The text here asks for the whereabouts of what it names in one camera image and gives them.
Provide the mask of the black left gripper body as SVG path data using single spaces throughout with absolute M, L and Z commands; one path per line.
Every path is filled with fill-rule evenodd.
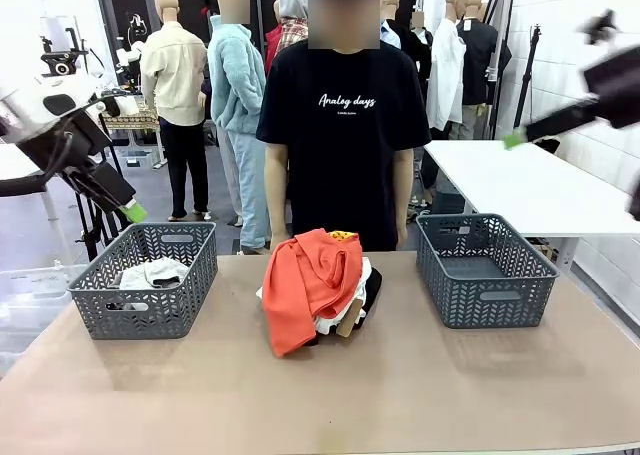
M 42 133 L 17 142 L 46 178 L 67 167 L 87 165 L 90 156 L 111 145 L 110 137 L 89 114 L 64 116 Z

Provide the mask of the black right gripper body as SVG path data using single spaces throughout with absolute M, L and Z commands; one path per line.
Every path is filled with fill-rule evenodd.
M 639 122 L 639 46 L 612 54 L 584 70 L 588 110 L 613 128 Z

